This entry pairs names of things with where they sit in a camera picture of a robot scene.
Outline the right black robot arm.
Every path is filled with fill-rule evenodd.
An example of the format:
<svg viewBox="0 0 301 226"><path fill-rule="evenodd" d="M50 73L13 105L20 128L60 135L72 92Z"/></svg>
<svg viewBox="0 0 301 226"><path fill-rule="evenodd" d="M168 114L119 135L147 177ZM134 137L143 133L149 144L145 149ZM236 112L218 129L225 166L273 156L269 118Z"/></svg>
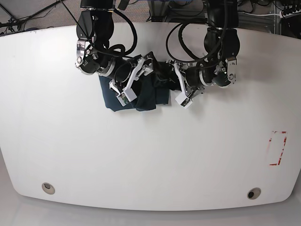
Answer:
<svg viewBox="0 0 301 226"><path fill-rule="evenodd" d="M132 56L137 47L138 34L133 22L122 13L128 1L115 7L113 0L82 0L81 13L76 22L76 68L83 74L96 75L103 92L113 96L132 94L145 97L156 93L152 74L139 66L139 56ZM123 18L133 37L130 47L122 43L112 45L115 25L113 15Z"/></svg>

